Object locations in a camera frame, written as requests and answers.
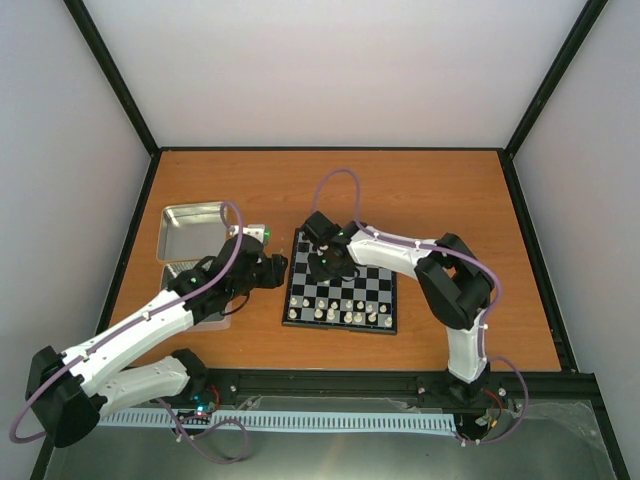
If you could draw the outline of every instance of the black cable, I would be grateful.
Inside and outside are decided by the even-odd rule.
[[[244,302],[242,302],[240,305],[238,305],[236,308],[234,308],[230,312],[220,312],[220,316],[226,317],[227,315],[231,315],[232,313],[239,312],[247,303],[249,303],[249,297],[251,297],[251,292],[247,292],[247,294],[244,297]]]

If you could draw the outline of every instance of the white arm segment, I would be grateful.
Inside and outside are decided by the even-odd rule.
[[[126,333],[106,343],[90,356],[86,352],[87,349],[114,330],[121,328],[127,322],[134,321],[143,313],[178,298],[177,293],[163,290],[149,304],[136,313],[128,316],[100,335],[75,347],[67,348],[63,352],[66,356],[62,361],[65,363],[70,362],[78,355],[85,357],[86,360],[74,366],[70,372],[73,376],[82,375],[84,379],[81,384],[82,389],[89,397],[93,396],[107,379],[113,377],[147,350],[170,336],[192,327],[193,315],[183,308],[184,303],[181,302],[131,327]]]
[[[394,237],[390,233],[380,232],[385,237]],[[434,240],[422,240],[421,243],[435,244]],[[393,272],[402,273],[407,277],[416,278],[413,269],[418,260],[431,253],[429,250],[403,247],[395,243],[376,239],[364,232],[358,231],[351,237],[351,243],[347,245],[351,258],[360,265],[375,265]]]
[[[380,232],[384,237],[397,237],[396,235]],[[418,240],[420,244],[434,244],[435,240]],[[415,267],[418,260],[427,257],[431,252],[426,249],[416,247],[404,247],[389,243],[379,238],[371,237],[366,233],[358,231],[351,237],[351,242],[347,245],[349,254],[353,260],[360,265],[374,265],[386,268],[394,272],[402,273],[408,277],[416,279]],[[460,380],[471,383],[476,380],[487,363],[486,358],[480,357],[478,352],[478,321],[484,310],[476,317],[471,330],[447,329],[447,340],[449,342],[449,371]]]
[[[448,369],[463,382],[471,383],[476,380],[487,365],[487,359],[481,357],[478,351],[478,322],[482,315],[484,310],[474,320],[471,330],[445,327],[449,342]]]
[[[98,390],[98,395],[107,398],[100,408],[100,417],[153,398],[178,395],[188,381],[187,369],[173,357],[118,373]]]

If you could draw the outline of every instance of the white wall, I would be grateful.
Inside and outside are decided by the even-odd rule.
[[[59,1],[0,2],[0,111],[0,477],[22,480],[31,356],[94,331],[148,156]]]
[[[640,478],[640,2],[609,2],[516,157],[572,345]]]
[[[584,0],[87,0],[160,145],[506,145]]]

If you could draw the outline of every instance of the purple tube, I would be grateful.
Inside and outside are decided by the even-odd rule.
[[[233,202],[223,202],[222,206],[224,206],[224,205],[227,205],[227,206],[229,206],[229,207],[231,207],[233,209],[233,211],[236,213],[236,216],[238,217],[238,225],[240,226],[235,246],[233,248],[233,251],[231,252],[231,256],[229,257],[229,260],[227,261],[226,265],[222,268],[222,270],[220,270],[218,275],[216,275],[214,278],[212,278],[209,282],[207,282],[206,284],[202,285],[200,288],[194,290],[191,293],[188,293],[187,295],[185,295],[183,297],[180,297],[180,298],[177,298],[177,299],[175,299],[175,300],[173,300],[171,302],[168,302],[168,303],[156,308],[155,310],[151,310],[149,312],[150,316],[154,316],[154,315],[157,315],[158,313],[162,313],[162,312],[164,312],[165,310],[168,310],[171,307],[174,307],[174,306],[176,306],[176,305],[178,305],[178,304],[180,304],[182,302],[186,302],[187,300],[189,300],[189,299],[191,299],[191,298],[193,298],[193,297],[195,297],[197,295],[200,295],[202,292],[204,292],[205,290],[211,288],[216,283],[218,283],[220,281],[220,279],[222,279],[226,275],[226,273],[229,271],[229,269],[233,265],[233,262],[236,260],[236,257],[238,256],[238,252],[240,251],[240,247],[242,246],[242,226],[243,226],[244,223],[243,223],[243,219],[242,219],[242,214],[240,213],[240,209],[236,206],[235,203],[233,203]],[[95,343],[90,348],[88,348],[87,349],[87,355],[94,354],[100,347],[104,346],[105,344],[107,344],[108,342],[110,342],[111,340],[116,338],[118,335],[121,335],[124,332],[126,332],[127,330],[135,327],[137,324],[139,324],[140,322],[142,322],[144,320],[145,320],[145,318],[143,316],[140,316],[140,317],[136,318],[135,320],[127,323],[126,325],[123,325],[122,327],[117,328],[116,330],[111,332],[109,335],[104,337],[102,340],[100,340],[99,342]],[[74,366],[76,366],[78,363],[80,363],[83,360],[84,360],[84,357],[81,356],[81,355],[79,355],[76,358],[74,358],[73,360],[71,360],[64,367],[62,367],[60,370],[58,370],[56,373],[54,373],[51,376],[51,378],[49,378],[46,382],[44,382],[33,393],[33,395],[31,395],[31,397],[29,397],[29,400],[27,400],[27,402],[25,403],[24,407],[22,408],[20,413],[18,413],[16,418],[11,423],[11,427],[9,428],[9,439],[13,443],[33,442],[34,440],[42,438],[42,437],[44,437],[46,435],[45,432],[40,432],[40,433],[37,433],[35,435],[31,435],[30,437],[18,437],[18,434],[17,434],[18,426],[20,425],[20,422],[22,421],[22,419],[24,418],[26,413],[29,411],[31,406],[38,400],[38,398],[40,398],[42,396],[42,394],[47,390],[47,388],[49,388],[62,375],[64,375],[66,372],[71,370]]]
[[[367,229],[364,225],[362,225],[360,223],[360,202],[361,202],[361,187],[360,187],[360,178],[358,178],[358,175],[356,174],[356,172],[354,172],[353,170],[351,170],[350,168],[339,168],[336,170],[333,170],[332,172],[329,172],[327,175],[324,176],[324,178],[322,180],[320,180],[320,183],[318,183],[318,186],[316,187],[316,191],[313,194],[313,200],[311,202],[311,213],[315,212],[317,210],[317,205],[318,205],[318,197],[320,195],[320,191],[322,190],[322,188],[324,187],[324,185],[327,183],[327,181],[334,176],[337,173],[347,173],[349,175],[351,175],[351,177],[353,178],[355,185],[356,185],[356,202],[355,202],[355,207],[354,207],[354,212],[353,212],[353,221],[356,223],[356,225],[358,226],[358,228],[360,230],[362,230],[362,232],[366,233],[367,235],[373,237],[374,236],[374,232]],[[415,240],[412,240],[410,238],[406,238],[402,239],[402,238],[397,238],[397,237],[389,237],[384,235],[384,233],[380,233],[378,238],[380,240],[384,240],[386,242],[389,243],[393,243],[395,245],[399,245],[402,247],[411,247],[411,248],[416,248],[416,244],[415,244]],[[485,272],[489,278],[491,278],[491,280],[493,281],[495,287],[496,287],[496,296],[494,297],[493,301],[489,304],[489,306],[487,307],[487,309],[484,312],[484,315],[482,315],[482,317],[480,318],[480,320],[478,321],[478,327],[479,327],[479,331],[478,331],[478,352],[480,353],[481,357],[486,357],[486,351],[485,351],[485,346],[484,346],[484,334],[485,334],[485,329],[484,329],[484,325],[487,323],[487,318],[489,317],[489,314],[493,311],[493,309],[497,306],[498,302],[500,301],[500,299],[502,298],[502,282],[500,282],[500,279],[498,278],[498,276],[484,263],[480,262],[479,260],[470,257],[468,255],[465,255],[464,253],[460,253],[457,252],[455,250],[451,250],[449,248],[445,248],[445,247],[439,247],[437,245],[433,245],[433,244],[421,244],[420,245],[420,249],[421,250],[431,250],[434,252],[440,252],[443,253],[445,255],[451,255],[452,257],[457,257],[460,260],[470,263],[471,265],[476,266],[477,268],[479,268],[480,270],[482,270],[483,272]]]
[[[492,438],[491,440],[481,441],[481,442],[478,443],[478,445],[492,445],[494,443],[499,443],[499,442],[509,438],[511,435],[513,435],[515,433],[515,431],[518,428],[520,428],[520,425],[522,425],[522,422],[524,421],[524,417],[527,414],[527,409],[529,408],[529,389],[527,388],[527,383],[524,381],[524,377],[522,376],[522,372],[520,372],[520,370],[518,370],[518,368],[515,366],[515,364],[511,360],[506,358],[506,357],[503,357],[501,355],[496,355],[495,357],[489,358],[489,362],[495,362],[495,361],[500,361],[500,362],[506,363],[507,365],[509,365],[509,367],[511,367],[511,370],[513,370],[513,373],[516,374],[516,377],[518,377],[518,380],[520,380],[520,385],[522,385],[522,393],[524,394],[524,404],[522,406],[522,413],[520,414],[520,416],[516,420],[516,423],[513,424],[513,427],[511,427],[508,431],[506,431],[505,433],[503,433],[499,437]],[[461,442],[463,442],[463,443],[466,442],[466,440],[464,438],[462,438],[458,432],[455,432],[455,436]]]
[[[49,377],[49,379],[47,379],[46,382],[40,385],[40,387],[35,392],[33,392],[33,395],[31,395],[29,399],[25,402],[24,407],[22,407],[22,410],[20,410],[20,413],[18,413],[18,415],[16,415],[16,418],[13,419],[13,422],[11,422],[11,426],[9,427],[9,440],[11,440],[13,443],[29,443],[29,442],[33,442],[34,440],[38,440],[39,438],[42,438],[46,435],[46,433],[42,431],[40,433],[36,433],[35,435],[31,435],[29,437],[18,437],[18,427],[20,426],[20,422],[22,421],[24,416],[27,414],[29,409],[33,406],[34,403],[36,403],[36,400],[40,398],[40,396],[47,390],[47,388],[49,388],[62,375],[67,373],[69,370],[71,370],[73,367],[79,364],[82,360],[84,360],[82,356],[77,356],[76,358],[71,360],[69,363],[67,363],[64,367],[62,367],[60,370],[58,370],[56,373],[51,375],[51,377]]]
[[[178,429],[178,431],[182,434],[182,436],[184,437],[184,439],[189,442],[189,444],[195,449],[196,452],[198,452],[200,455],[202,455],[204,458],[206,458],[207,460],[209,460],[210,462],[213,463],[217,463],[219,465],[230,465],[232,463],[236,463],[239,462],[240,460],[242,460],[243,458],[245,458],[247,456],[247,453],[249,451],[249,432],[247,431],[247,429],[244,427],[244,425],[242,425],[242,423],[240,423],[238,420],[234,420],[234,419],[228,419],[228,420],[223,420],[221,422],[216,423],[215,425],[212,425],[211,427],[207,428],[204,432],[201,432],[197,435],[194,436],[194,438],[201,438],[204,437],[206,435],[209,435],[210,433],[212,433],[214,430],[216,430],[217,428],[221,427],[222,425],[225,424],[231,424],[231,425],[237,425],[238,428],[240,428],[240,431],[242,432],[242,436],[244,438],[244,446],[242,447],[242,451],[240,452],[239,455],[237,455],[234,458],[230,458],[230,459],[222,459],[222,458],[217,458],[214,457],[212,455],[209,455],[207,452],[205,452],[204,450],[202,450],[194,441],[194,439],[192,439],[189,436],[189,433],[187,433],[187,430],[184,428],[184,426],[182,425],[182,422],[180,421],[180,419],[176,416],[175,413],[173,413],[173,410],[171,410],[171,406],[165,402],[164,400],[162,400],[161,398],[156,398],[156,400],[158,401],[158,403],[160,405],[162,405],[165,410],[169,413],[169,415],[171,416],[171,419],[175,422],[176,424],[176,428]]]
[[[222,202],[222,205],[220,206],[220,211],[222,212],[222,208],[224,205],[228,205],[229,207],[231,207],[233,209],[233,211],[236,213],[236,216],[238,217],[238,225],[240,225],[240,228],[238,229],[238,235],[236,238],[236,243],[235,246],[233,248],[233,251],[231,252],[231,256],[229,257],[229,261],[227,262],[227,264],[222,268],[222,270],[220,270],[220,272],[214,277],[212,278],[209,282],[207,282],[206,284],[202,285],[200,288],[197,288],[196,290],[194,290],[191,293],[186,294],[183,297],[180,298],[176,298],[175,300],[172,300],[171,302],[168,302],[154,310],[149,311],[149,315],[150,316],[154,316],[157,315],[158,313],[162,313],[165,310],[170,309],[171,307],[174,307],[180,303],[186,302],[187,300],[190,300],[191,298],[200,295],[202,292],[204,292],[205,290],[208,290],[209,288],[211,288],[212,286],[214,286],[216,283],[218,283],[229,271],[229,269],[231,268],[231,266],[233,265],[233,262],[236,260],[236,257],[238,256],[238,252],[240,251],[240,247],[242,245],[242,225],[243,225],[243,219],[242,219],[242,214],[240,213],[240,209],[238,209],[238,207],[236,206],[235,203],[233,202]],[[111,332],[109,335],[107,335],[106,337],[104,337],[102,340],[100,340],[99,342],[96,342],[94,345],[91,346],[91,348],[87,349],[87,353],[89,355],[95,353],[96,351],[98,351],[98,349],[100,347],[102,347],[103,345],[105,345],[106,343],[110,342],[111,340],[113,340],[114,338],[116,338],[118,335],[126,332],[127,330],[129,330],[130,328],[135,327],[137,324],[143,322],[145,320],[145,318],[141,315],[138,318],[136,318],[135,320],[132,320],[131,322],[127,323],[126,325],[123,325],[121,328],[118,328],[116,330],[114,330],[113,332]]]

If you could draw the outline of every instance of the metal tray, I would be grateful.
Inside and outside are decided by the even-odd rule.
[[[220,203],[194,203],[162,211],[157,258],[160,262],[198,260],[216,255],[226,239]]]

